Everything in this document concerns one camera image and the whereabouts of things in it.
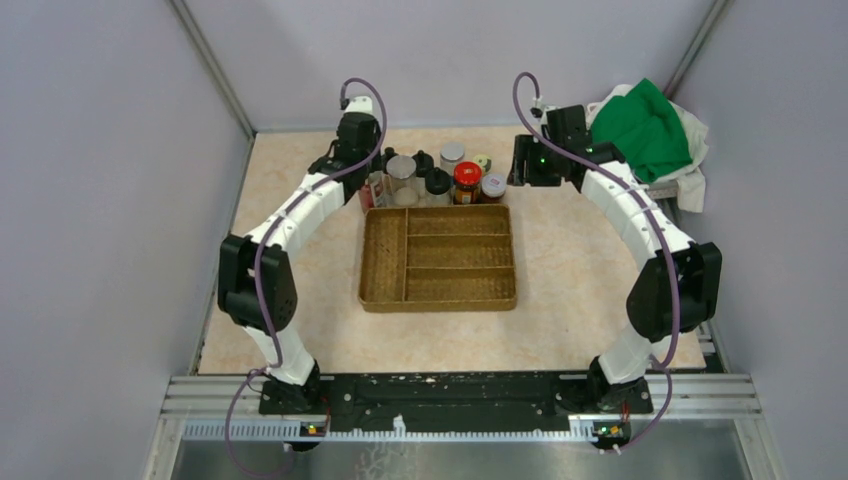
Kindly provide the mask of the woven bamboo divided tray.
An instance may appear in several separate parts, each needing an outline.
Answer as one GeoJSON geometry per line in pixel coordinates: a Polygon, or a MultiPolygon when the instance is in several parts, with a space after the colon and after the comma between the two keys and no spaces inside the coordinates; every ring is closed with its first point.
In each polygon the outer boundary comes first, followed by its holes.
{"type": "Polygon", "coordinates": [[[365,311],[385,314],[515,309],[517,268],[509,207],[369,211],[358,300],[365,311]]]}

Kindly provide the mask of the silver lid jar blue label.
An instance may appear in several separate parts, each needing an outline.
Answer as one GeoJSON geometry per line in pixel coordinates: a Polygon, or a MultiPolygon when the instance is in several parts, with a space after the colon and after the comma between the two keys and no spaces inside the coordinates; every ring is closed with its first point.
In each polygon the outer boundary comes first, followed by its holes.
{"type": "Polygon", "coordinates": [[[464,161],[465,146],[461,142],[445,143],[439,152],[439,167],[450,176],[454,174],[456,166],[464,161]]]}

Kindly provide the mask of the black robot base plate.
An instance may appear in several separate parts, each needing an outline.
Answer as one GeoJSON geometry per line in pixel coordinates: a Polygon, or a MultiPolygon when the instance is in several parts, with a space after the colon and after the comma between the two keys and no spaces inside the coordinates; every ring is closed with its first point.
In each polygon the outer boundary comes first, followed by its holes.
{"type": "Polygon", "coordinates": [[[328,374],[314,401],[299,402],[271,380],[259,412],[293,418],[317,415],[333,433],[388,431],[396,418],[410,433],[563,432],[576,414],[651,414],[645,380],[623,387],[601,375],[572,371],[328,374]]]}

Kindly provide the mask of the tall glass sauce bottle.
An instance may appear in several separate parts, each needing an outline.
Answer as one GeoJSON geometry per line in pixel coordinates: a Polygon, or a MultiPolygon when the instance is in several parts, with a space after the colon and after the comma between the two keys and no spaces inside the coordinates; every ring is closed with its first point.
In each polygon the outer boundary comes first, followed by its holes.
{"type": "Polygon", "coordinates": [[[358,192],[358,198],[363,212],[386,206],[385,187],[381,171],[375,171],[368,175],[365,184],[358,192]]]}

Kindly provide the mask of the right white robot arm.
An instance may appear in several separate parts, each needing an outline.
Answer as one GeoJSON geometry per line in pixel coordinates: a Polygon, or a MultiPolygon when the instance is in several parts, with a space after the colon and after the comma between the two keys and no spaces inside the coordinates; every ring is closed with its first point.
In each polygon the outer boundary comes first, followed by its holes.
{"type": "Polygon", "coordinates": [[[593,141],[583,106],[554,107],[536,99],[530,113],[540,132],[516,137],[512,181],[571,183],[603,212],[639,270],[626,300],[629,324],[592,360],[587,376],[589,404],[612,412],[650,367],[671,356],[681,334],[713,318],[722,254],[665,216],[617,147],[593,141]]]}

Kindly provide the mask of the red lid sauce jar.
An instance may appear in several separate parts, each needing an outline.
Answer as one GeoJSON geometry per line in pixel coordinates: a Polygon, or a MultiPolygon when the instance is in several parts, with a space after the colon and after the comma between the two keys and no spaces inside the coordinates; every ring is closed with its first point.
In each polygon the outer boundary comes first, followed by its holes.
{"type": "Polygon", "coordinates": [[[470,205],[478,202],[480,182],[483,177],[481,167],[474,162],[461,162],[453,171],[453,203],[470,205]]]}

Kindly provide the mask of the white plastic basket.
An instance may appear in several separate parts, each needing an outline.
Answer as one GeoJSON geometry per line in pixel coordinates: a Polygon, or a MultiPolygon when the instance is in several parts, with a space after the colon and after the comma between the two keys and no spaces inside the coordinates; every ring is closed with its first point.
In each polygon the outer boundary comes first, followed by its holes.
{"type": "Polygon", "coordinates": [[[645,192],[655,201],[676,199],[679,192],[679,185],[676,180],[656,182],[648,185],[645,188],[645,192]]]}

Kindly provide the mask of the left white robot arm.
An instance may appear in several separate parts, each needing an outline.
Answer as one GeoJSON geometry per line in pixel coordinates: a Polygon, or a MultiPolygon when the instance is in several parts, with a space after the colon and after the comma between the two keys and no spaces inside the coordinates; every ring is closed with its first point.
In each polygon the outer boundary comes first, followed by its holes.
{"type": "Polygon", "coordinates": [[[282,387],[283,401],[297,413],[317,407],[321,388],[319,367],[291,324],[298,305],[292,262],[320,225],[363,188],[381,145],[374,114],[344,112],[327,154],[309,166],[290,198],[220,246],[218,307],[265,357],[254,373],[282,387]]]}

